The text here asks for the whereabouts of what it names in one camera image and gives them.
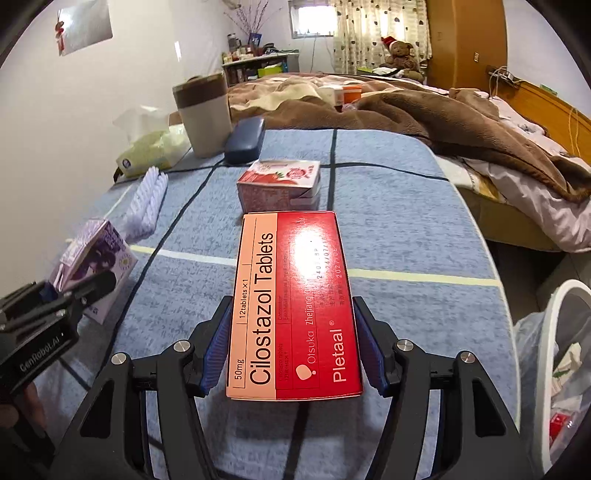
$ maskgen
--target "curtain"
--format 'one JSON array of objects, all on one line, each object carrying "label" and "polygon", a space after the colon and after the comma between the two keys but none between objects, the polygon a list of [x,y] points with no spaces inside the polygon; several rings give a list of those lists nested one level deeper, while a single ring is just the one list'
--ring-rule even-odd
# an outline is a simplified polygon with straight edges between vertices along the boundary
[{"label": "curtain", "polygon": [[335,7],[335,72],[374,69],[388,54],[381,37],[413,45],[417,60],[431,58],[426,0],[330,0]]}]

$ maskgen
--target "teddy bear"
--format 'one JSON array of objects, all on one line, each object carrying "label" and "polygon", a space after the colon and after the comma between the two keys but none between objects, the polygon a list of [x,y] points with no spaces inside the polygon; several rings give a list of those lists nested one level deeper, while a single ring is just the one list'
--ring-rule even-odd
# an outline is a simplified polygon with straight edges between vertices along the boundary
[{"label": "teddy bear", "polygon": [[381,67],[391,69],[404,69],[403,76],[418,80],[423,80],[418,62],[415,59],[414,48],[410,43],[396,40],[392,37],[382,38],[383,44],[388,49],[390,55],[386,56],[385,63]]}]

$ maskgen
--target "red box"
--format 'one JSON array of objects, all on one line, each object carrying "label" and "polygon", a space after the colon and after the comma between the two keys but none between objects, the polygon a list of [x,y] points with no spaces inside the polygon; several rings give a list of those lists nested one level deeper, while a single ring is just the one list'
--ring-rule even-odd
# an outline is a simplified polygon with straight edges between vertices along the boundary
[{"label": "red box", "polygon": [[333,212],[244,216],[226,394],[319,400],[363,393]]}]

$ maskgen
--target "table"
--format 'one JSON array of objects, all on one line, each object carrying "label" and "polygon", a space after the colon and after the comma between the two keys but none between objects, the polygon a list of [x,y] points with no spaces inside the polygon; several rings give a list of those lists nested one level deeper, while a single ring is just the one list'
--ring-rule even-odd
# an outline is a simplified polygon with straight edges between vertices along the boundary
[{"label": "table", "polygon": [[[519,376],[504,291],[482,235],[432,152],[418,140],[384,131],[267,131],[261,158],[286,157],[321,162],[321,208],[336,212],[352,294],[362,296],[399,338],[426,352],[474,352],[518,423]],[[156,231],[132,246],[138,264],[105,324],[84,318],[80,342],[64,363],[35,381],[54,442],[92,383],[126,303],[111,351],[137,358],[187,338],[223,295],[232,294],[242,217],[236,181],[245,167],[225,167],[221,159],[189,152],[177,164],[184,171],[169,174]],[[136,187],[114,186],[89,215],[109,212],[121,228]],[[226,472],[222,478],[365,477],[390,404],[365,376],[362,396],[303,402],[307,407],[230,400],[225,383],[222,373],[217,387],[197,402],[213,462]],[[433,461],[438,401],[432,392],[420,478]],[[155,394],[148,396],[147,411],[154,472],[163,478]],[[295,425],[303,428],[301,436],[294,435]],[[290,455],[294,451],[299,456]]]}]

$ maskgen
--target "purple box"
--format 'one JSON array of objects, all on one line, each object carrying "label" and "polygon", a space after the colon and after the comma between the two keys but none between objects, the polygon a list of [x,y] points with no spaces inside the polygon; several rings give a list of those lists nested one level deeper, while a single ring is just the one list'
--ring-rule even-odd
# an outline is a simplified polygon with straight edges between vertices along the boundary
[{"label": "purple box", "polygon": [[57,291],[63,292],[71,290],[86,277],[111,270],[116,278],[114,291],[84,311],[87,317],[102,324],[137,261],[129,245],[108,220],[91,218],[61,256],[50,282]]}]

